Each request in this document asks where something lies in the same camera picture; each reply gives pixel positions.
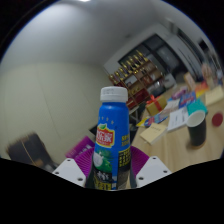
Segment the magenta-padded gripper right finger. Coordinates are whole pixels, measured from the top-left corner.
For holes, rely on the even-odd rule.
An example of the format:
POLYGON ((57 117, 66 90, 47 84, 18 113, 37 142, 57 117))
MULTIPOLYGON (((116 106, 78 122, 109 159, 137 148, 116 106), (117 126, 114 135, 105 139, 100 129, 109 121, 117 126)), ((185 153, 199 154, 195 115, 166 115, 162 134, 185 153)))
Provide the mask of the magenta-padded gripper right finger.
POLYGON ((140 149, 131 147, 130 186, 132 188, 143 187, 170 174, 171 171, 157 156, 149 157, 140 149))

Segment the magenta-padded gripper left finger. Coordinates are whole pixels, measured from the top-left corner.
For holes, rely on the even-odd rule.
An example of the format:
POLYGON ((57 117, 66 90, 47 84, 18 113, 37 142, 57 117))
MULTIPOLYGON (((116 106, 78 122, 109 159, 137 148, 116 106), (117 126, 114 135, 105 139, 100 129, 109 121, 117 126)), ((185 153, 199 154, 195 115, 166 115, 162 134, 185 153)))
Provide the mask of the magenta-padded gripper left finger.
POLYGON ((75 159, 66 158, 53 174, 84 188, 93 188, 92 157, 94 149, 90 148, 75 159))

